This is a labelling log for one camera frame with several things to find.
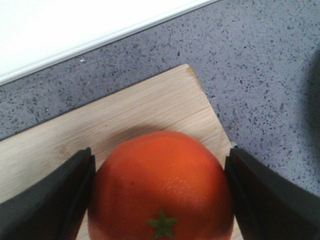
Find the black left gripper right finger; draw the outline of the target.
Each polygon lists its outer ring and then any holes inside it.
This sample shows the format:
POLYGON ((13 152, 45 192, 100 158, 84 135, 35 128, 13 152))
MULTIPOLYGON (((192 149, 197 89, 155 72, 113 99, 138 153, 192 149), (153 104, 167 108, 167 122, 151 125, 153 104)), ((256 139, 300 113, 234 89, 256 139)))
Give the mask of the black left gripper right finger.
POLYGON ((286 180, 240 148, 224 172, 245 240, 318 240, 320 198, 286 180))

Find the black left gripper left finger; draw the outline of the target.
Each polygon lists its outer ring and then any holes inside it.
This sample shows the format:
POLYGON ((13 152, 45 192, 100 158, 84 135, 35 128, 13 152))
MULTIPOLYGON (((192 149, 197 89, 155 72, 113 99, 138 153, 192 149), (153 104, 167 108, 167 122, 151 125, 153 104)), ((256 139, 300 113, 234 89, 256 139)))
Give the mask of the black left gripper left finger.
POLYGON ((88 147, 0 205, 2 240, 74 240, 91 197, 96 160, 88 147))

